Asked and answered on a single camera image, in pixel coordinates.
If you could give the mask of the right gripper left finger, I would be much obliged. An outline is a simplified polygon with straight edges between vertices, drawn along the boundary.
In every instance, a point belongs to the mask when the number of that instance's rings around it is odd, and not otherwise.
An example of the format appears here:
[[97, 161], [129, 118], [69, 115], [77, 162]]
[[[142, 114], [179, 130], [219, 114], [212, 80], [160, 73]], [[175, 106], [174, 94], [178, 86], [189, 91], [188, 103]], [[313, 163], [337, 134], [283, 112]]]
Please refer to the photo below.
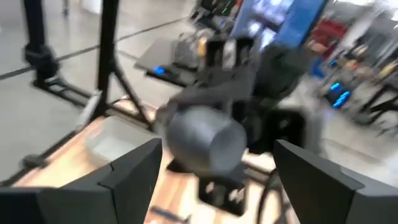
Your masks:
[[1, 187], [0, 224], [143, 224], [161, 160], [154, 138], [63, 187]]

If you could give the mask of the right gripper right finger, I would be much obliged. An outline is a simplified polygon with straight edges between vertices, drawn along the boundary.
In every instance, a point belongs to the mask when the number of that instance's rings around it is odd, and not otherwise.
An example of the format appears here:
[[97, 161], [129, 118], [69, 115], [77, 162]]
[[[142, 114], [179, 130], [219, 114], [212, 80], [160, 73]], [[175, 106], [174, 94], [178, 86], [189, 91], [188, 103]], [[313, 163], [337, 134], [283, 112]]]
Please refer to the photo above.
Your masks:
[[285, 140], [274, 162], [300, 224], [398, 224], [398, 188]]

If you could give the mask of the dark teal deodorant stick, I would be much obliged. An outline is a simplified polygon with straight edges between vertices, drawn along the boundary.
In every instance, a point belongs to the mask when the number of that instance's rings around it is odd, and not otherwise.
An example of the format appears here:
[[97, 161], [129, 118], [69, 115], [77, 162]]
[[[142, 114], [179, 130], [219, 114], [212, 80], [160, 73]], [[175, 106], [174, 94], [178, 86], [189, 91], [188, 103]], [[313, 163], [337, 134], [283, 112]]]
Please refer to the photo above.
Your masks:
[[164, 140], [174, 158], [199, 176], [231, 172], [241, 163], [247, 145], [241, 124], [205, 106], [173, 115], [165, 125]]

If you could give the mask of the blue glowing device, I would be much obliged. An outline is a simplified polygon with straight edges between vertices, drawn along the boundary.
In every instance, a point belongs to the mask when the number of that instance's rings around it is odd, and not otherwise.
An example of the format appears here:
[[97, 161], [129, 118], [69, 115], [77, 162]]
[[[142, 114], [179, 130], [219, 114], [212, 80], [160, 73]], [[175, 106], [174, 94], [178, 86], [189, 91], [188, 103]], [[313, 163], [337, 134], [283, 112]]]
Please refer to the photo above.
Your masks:
[[340, 109], [351, 97], [352, 89], [343, 82], [334, 82], [325, 94], [327, 102], [334, 109]]

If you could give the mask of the dark computer with blue light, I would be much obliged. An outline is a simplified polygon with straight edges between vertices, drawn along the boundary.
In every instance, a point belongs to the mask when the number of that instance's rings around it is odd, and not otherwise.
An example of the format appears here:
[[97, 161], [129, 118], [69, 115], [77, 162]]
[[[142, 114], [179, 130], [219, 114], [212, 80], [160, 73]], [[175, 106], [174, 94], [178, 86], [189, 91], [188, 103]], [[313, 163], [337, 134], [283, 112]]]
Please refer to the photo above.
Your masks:
[[151, 78], [180, 87], [193, 85], [195, 74], [172, 64], [173, 40], [159, 38], [136, 60], [135, 68], [145, 71]]

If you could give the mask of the red box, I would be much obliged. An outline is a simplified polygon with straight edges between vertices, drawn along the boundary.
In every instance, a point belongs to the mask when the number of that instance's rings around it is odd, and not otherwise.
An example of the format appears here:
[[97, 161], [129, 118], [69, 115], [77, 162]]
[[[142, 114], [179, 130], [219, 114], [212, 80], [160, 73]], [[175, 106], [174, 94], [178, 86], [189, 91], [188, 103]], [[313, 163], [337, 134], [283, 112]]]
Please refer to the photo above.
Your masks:
[[328, 58], [333, 53], [347, 29], [343, 23], [329, 19], [321, 19], [313, 28], [311, 38], [323, 58]]

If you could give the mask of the blue screen monitor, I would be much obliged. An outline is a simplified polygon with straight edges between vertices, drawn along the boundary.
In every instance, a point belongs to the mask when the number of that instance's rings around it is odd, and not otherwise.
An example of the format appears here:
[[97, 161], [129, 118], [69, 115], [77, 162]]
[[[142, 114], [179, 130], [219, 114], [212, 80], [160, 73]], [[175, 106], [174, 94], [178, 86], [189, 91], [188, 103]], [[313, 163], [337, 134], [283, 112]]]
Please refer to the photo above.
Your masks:
[[260, 49], [272, 42], [298, 47], [328, 0], [243, 0], [230, 37], [252, 37]]

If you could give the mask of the black floor stand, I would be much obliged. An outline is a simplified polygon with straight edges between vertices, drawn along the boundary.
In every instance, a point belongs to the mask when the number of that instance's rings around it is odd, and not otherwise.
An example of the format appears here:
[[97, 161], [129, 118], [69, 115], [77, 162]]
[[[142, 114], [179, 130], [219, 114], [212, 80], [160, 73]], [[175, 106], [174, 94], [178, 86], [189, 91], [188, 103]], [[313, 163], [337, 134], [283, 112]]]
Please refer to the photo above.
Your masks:
[[69, 85], [58, 73], [60, 64], [47, 44], [42, 0], [22, 0], [28, 43], [24, 59], [35, 72], [32, 85], [75, 106], [84, 107], [90, 95]]

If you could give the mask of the black aluminium table frame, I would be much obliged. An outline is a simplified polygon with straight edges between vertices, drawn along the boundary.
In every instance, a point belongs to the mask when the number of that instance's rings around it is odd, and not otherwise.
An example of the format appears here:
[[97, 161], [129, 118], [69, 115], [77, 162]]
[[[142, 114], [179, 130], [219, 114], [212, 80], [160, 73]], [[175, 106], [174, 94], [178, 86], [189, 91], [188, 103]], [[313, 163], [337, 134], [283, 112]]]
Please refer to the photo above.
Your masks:
[[[102, 0], [101, 34], [99, 39], [99, 45], [94, 46], [94, 49], [99, 48], [97, 93], [92, 96], [90, 95], [85, 107], [94, 102], [95, 98], [98, 99], [98, 102], [94, 105], [92, 109], [89, 110], [89, 112], [91, 112], [92, 114], [85, 118], [84, 121], [90, 123], [100, 116], [109, 115], [108, 111], [112, 110], [134, 121], [142, 123], [147, 130], [152, 131], [152, 122], [146, 116], [141, 101], [136, 96], [132, 87], [130, 87], [128, 81], [126, 80], [126, 77], [124, 76], [123, 70], [119, 67], [118, 60], [116, 58], [116, 41], [114, 39], [114, 36], [116, 30], [118, 7], [119, 0]], [[107, 102], [109, 77], [112, 74], [117, 78], [120, 86], [135, 106], [137, 110], [136, 114], [132, 114], [125, 109], [114, 106]]]

